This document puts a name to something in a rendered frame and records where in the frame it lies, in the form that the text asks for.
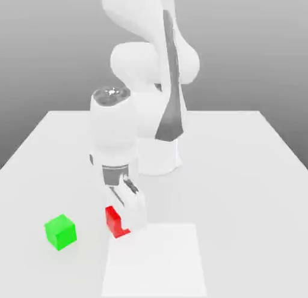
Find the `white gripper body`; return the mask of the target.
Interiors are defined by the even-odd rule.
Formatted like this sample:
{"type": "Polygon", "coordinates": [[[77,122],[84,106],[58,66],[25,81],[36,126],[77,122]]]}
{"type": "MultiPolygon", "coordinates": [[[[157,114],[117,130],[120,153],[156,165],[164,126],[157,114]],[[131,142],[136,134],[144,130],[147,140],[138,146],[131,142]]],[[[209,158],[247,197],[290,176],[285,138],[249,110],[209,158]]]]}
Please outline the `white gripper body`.
{"type": "Polygon", "coordinates": [[[138,231],[147,225],[147,209],[144,195],[141,191],[133,191],[125,186],[109,186],[108,204],[120,217],[123,230],[138,231]]]}

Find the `small red cube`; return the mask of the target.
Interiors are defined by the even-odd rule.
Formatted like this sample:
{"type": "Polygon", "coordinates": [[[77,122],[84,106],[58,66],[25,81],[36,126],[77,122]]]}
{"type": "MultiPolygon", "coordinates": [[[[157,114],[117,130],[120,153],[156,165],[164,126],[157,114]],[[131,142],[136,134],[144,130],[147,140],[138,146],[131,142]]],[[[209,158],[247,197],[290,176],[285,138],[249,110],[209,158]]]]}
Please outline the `small red cube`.
{"type": "Polygon", "coordinates": [[[116,239],[131,232],[129,228],[122,227],[122,219],[113,206],[105,208],[105,216],[106,224],[116,239]]]}

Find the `small green cube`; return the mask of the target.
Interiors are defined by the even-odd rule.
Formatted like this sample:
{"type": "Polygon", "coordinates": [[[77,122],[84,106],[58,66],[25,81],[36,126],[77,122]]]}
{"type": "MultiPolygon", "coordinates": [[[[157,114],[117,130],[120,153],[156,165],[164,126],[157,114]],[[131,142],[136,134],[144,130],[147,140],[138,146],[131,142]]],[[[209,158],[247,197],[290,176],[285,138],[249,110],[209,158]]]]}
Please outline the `small green cube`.
{"type": "Polygon", "coordinates": [[[45,223],[49,243],[58,251],[77,240],[75,224],[64,214],[45,223]]]}

